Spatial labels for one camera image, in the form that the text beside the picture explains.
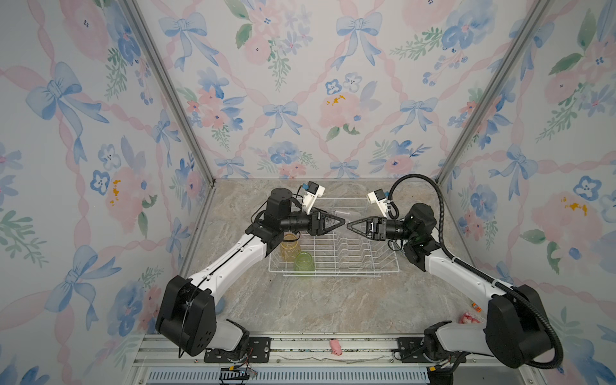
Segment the clear glass cup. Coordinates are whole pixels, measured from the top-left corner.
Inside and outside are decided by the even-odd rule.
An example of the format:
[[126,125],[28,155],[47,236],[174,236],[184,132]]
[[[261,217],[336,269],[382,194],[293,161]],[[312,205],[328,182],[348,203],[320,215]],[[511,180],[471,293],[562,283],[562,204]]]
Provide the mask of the clear glass cup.
[[359,220],[362,217],[362,213],[354,208],[336,208],[334,215],[343,218],[347,223]]

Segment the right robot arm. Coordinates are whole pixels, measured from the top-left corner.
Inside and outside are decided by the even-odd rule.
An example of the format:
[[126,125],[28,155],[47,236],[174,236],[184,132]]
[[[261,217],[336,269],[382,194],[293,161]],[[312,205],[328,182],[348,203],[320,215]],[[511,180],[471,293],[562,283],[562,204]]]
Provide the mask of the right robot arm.
[[347,227],[372,241],[401,242],[412,265],[455,287],[484,311],[483,323],[444,321],[428,327],[423,348],[431,361],[475,354],[510,368],[561,366],[564,348],[537,291],[493,278],[453,255],[444,243],[444,223],[429,205],[413,205],[402,220],[369,217]]

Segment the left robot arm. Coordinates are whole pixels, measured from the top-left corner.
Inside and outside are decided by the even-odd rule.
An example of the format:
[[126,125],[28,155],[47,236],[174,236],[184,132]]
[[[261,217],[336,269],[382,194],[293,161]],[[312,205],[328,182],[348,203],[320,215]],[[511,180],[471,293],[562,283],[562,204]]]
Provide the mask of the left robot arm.
[[220,320],[216,306],[227,290],[264,260],[288,233],[322,237],[343,226],[343,218],[315,207],[325,189],[310,181],[299,192],[277,188],[263,210],[250,218],[244,235],[220,258],[188,278],[174,277],[166,286],[156,332],[178,348],[179,356],[215,351],[231,362],[248,354],[250,333],[231,320]]

